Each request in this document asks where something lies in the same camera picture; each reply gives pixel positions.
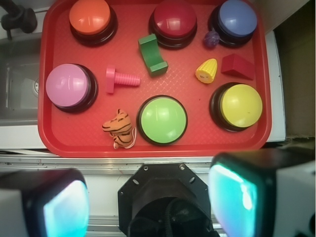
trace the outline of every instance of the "red button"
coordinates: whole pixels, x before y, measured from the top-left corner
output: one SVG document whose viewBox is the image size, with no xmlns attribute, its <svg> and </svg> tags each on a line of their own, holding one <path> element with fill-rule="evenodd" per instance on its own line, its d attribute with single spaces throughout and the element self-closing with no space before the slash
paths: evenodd
<svg viewBox="0 0 316 237">
<path fill-rule="evenodd" d="M 193 7 L 187 2 L 165 0 L 156 7 L 154 21 L 162 35 L 181 38 L 193 30 L 197 16 Z"/>
</svg>

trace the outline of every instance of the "faucet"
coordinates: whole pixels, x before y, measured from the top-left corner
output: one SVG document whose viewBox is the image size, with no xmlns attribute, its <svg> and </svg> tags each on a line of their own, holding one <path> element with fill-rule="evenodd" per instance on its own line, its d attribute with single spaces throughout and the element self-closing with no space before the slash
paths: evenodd
<svg viewBox="0 0 316 237">
<path fill-rule="evenodd" d="M 25 9 L 23 6 L 16 5 L 12 0 L 0 0 L 2 6 L 8 14 L 1 18 L 1 25 L 7 32 L 7 37 L 12 40 L 12 29 L 20 28 L 24 33 L 32 33 L 37 25 L 35 13 L 31 8 Z"/>
</svg>

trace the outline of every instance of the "pink button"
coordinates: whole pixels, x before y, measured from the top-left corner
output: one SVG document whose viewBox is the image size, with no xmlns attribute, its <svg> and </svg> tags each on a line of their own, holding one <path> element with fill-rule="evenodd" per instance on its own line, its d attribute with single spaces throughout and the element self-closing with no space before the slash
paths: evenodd
<svg viewBox="0 0 316 237">
<path fill-rule="evenodd" d="M 89 78 L 75 64 L 62 64 L 51 71 L 46 81 L 46 92 L 56 106 L 71 107 L 85 99 Z"/>
</svg>

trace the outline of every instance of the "orange tiger figure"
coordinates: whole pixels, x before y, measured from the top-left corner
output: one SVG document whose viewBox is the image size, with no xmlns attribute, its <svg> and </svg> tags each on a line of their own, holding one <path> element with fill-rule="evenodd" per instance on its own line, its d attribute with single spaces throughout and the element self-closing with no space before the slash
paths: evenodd
<svg viewBox="0 0 316 237">
<path fill-rule="evenodd" d="M 106 121 L 102 125 L 104 132 L 109 132 L 113 137 L 114 149 L 124 147 L 126 149 L 131 148 L 136 139 L 136 128 L 132 129 L 131 119 L 127 112 L 119 109 L 117 116 Z"/>
</svg>

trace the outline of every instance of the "textured tray surface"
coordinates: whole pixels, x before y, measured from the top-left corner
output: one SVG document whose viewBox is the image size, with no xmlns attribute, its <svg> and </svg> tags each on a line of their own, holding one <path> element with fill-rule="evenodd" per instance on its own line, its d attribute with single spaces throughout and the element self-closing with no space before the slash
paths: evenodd
<svg viewBox="0 0 316 237">
<path fill-rule="evenodd" d="M 270 88 L 266 47 L 261 24 L 253 39 L 241 48 L 218 45 L 209 50 L 202 40 L 207 33 L 207 20 L 213 5 L 194 4 L 197 13 L 197 34 L 184 49 L 160 52 L 169 68 L 166 74 L 151 78 L 138 50 L 138 39 L 147 36 L 148 20 L 156 4 L 112 4 L 118 16 L 118 31 L 107 44 L 86 47 L 70 32 L 68 15 L 74 0 L 58 1 L 49 10 L 44 22 L 39 94 L 39 132 L 45 145 L 63 157 L 164 157 L 212 156 L 219 151 L 258 149 L 267 140 L 271 129 Z M 256 68 L 255 80 L 245 80 L 222 74 L 222 58 L 236 53 Z M 203 84 L 195 70 L 209 58 L 218 62 L 215 80 Z M 58 110 L 47 97 L 44 85 L 50 71 L 63 63 L 88 67 L 99 84 L 98 97 L 91 108 L 79 114 Z M 141 77 L 139 87 L 115 85 L 114 94 L 105 92 L 105 71 L 108 64 L 117 72 Z M 263 100 L 263 114 L 254 126 L 243 132 L 227 132 L 212 121 L 208 103 L 214 90 L 227 82 L 246 83 L 256 88 Z M 165 94 L 179 100 L 188 113 L 188 128 L 184 136 L 169 147 L 156 147 L 137 136 L 133 148 L 113 149 L 112 138 L 102 131 L 102 123 L 114 118 L 116 110 L 127 111 L 136 126 L 137 111 L 151 96 Z"/>
</svg>

